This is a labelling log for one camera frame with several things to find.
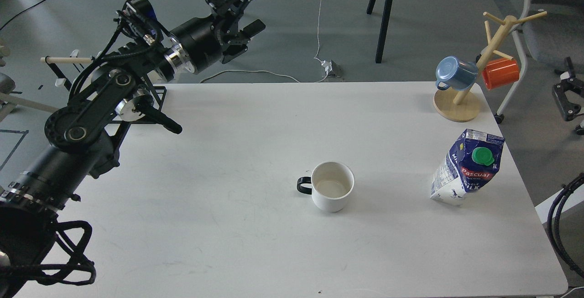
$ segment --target wooden base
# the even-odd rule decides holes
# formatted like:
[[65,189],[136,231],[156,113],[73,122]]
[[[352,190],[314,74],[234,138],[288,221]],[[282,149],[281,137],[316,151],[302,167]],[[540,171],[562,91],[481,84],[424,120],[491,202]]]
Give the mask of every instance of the wooden base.
[[469,93],[460,105],[455,105],[453,100],[456,94],[458,91],[452,88],[437,90],[434,94],[436,111],[450,121],[467,122],[475,119],[480,111],[478,98],[473,93]]

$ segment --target wooden mug stand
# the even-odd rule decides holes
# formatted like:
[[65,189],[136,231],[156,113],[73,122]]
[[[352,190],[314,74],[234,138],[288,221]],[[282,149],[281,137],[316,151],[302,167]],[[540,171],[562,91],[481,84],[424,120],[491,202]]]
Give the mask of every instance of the wooden mug stand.
[[[503,40],[509,35],[509,32],[511,32],[511,29],[515,24],[524,23],[545,16],[547,15],[547,12],[542,11],[541,13],[527,16],[519,20],[511,15],[505,16],[505,19],[501,20],[487,12],[482,14],[499,23],[500,27],[497,32],[495,32],[495,36],[491,38],[489,22],[485,21],[486,40],[488,45],[482,51],[480,59],[476,63],[476,67],[478,68],[477,76],[482,74],[482,71],[485,69],[486,64],[493,54],[507,59],[513,59],[513,57],[506,53],[498,51],[498,48],[501,46]],[[434,107],[436,108],[436,111],[438,111],[442,117],[445,117],[450,121],[467,122],[475,119],[480,111],[480,102],[474,94],[469,92],[471,88],[472,86],[460,92],[457,92],[454,89],[436,91],[436,94],[434,94]]]

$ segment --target gray chair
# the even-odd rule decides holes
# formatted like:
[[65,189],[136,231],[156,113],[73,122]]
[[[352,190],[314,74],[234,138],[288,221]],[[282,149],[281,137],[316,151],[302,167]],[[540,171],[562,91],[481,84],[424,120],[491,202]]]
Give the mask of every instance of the gray chair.
[[[564,59],[571,57],[575,71],[584,73],[584,0],[525,0],[521,17],[538,13],[539,9],[548,11],[548,15],[528,21],[521,27],[532,58],[553,69],[565,71]],[[503,121],[503,110],[527,70],[527,57],[517,32],[513,33],[513,39],[521,61],[521,75],[495,113],[497,123]]]

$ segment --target orange mug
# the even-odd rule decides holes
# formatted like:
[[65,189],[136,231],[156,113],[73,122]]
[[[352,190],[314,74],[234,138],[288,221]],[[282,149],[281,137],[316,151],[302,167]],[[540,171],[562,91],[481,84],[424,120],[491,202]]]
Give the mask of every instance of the orange mug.
[[514,59],[499,58],[486,64],[482,78],[488,90],[519,80],[519,65]]

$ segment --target milk carton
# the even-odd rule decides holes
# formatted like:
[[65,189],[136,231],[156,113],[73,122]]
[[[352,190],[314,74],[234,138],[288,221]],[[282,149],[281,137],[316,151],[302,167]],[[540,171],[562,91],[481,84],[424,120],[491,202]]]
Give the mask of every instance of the milk carton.
[[430,198],[460,206],[465,195],[476,192],[499,171],[505,139],[466,129],[433,176]]

